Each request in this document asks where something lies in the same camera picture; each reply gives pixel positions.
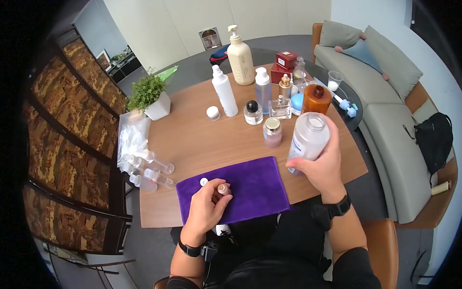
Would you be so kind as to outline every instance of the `wooden tabletop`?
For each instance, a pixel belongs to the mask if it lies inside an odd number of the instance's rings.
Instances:
[[[271,66],[264,65],[268,72]],[[225,115],[212,81],[207,80],[170,95],[170,114],[151,122],[148,147],[160,158],[175,165],[175,171],[169,177],[176,184],[224,166],[274,156],[290,204],[318,195],[319,191],[305,176],[294,176],[285,167],[297,116],[281,120],[282,143],[277,148],[267,148],[263,144],[263,122],[249,125],[243,115],[245,104],[255,99],[254,84],[240,86],[232,74],[228,74],[228,77],[239,108],[238,115]],[[277,99],[278,92],[279,86],[272,85],[273,99]],[[221,117],[217,121],[210,121],[206,115],[210,106],[219,108]],[[339,128],[341,177],[342,182],[347,183],[368,170],[353,137],[333,105],[329,107],[327,116]],[[175,187],[166,189],[159,186],[155,192],[140,190],[140,215],[143,228],[182,226]]]

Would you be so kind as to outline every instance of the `red box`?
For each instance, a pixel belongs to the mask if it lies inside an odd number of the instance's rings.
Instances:
[[[284,74],[287,74],[290,78],[290,74],[292,73],[293,68],[285,69],[281,65],[278,65],[277,62],[273,63],[273,67],[271,67],[271,83],[272,84],[279,84],[281,78],[284,77]]]
[[[298,54],[293,53],[292,51],[279,52],[276,53],[276,63],[285,69],[291,69],[295,67],[297,57]]]

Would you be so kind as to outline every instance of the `gray sofa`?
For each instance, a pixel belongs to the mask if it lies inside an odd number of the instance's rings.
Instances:
[[[430,174],[420,148],[403,125],[414,136],[413,126],[426,120],[437,109],[419,83],[422,72],[372,27],[368,26],[364,31],[365,43],[383,72],[389,74],[388,81],[371,66],[335,51],[335,45],[343,49],[353,46],[361,32],[332,21],[315,24],[314,62],[341,73],[361,99],[363,119],[359,129],[377,166],[389,218],[405,224],[417,217],[432,194]],[[423,104],[415,110],[416,103]],[[437,182],[436,175],[432,182]]]

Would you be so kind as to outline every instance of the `person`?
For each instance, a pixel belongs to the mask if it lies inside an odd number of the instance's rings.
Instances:
[[[319,202],[337,204],[347,193],[340,179],[339,132],[332,120],[328,117],[326,120],[331,137],[319,158],[315,161],[291,159],[286,167],[300,170],[308,177],[321,192]],[[221,197],[216,192],[220,184],[230,187],[224,179],[217,178],[192,196],[189,217],[179,237],[183,244],[192,247],[203,244],[206,234],[218,224],[226,206],[232,202],[232,195]],[[316,198],[307,201],[313,203]],[[334,263],[332,281],[322,277],[330,266],[330,262],[327,266],[320,262],[325,233],[307,210],[283,212],[273,236],[260,250],[240,250],[221,256],[219,251],[207,274],[203,256],[190,257],[177,246],[167,288],[203,288],[205,278],[208,288],[381,288],[372,272],[366,235],[353,205],[343,216],[332,219],[328,231]],[[212,273],[213,270],[225,276],[211,285],[210,276],[217,274]]]

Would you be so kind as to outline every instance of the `black shirt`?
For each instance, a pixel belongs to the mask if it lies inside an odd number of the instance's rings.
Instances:
[[[323,280],[316,267],[304,260],[278,256],[244,262],[234,269],[223,284],[213,288],[379,289],[381,285],[372,272],[367,251],[354,248],[344,253],[335,263],[331,282]],[[167,289],[198,287],[186,278],[172,277]]]

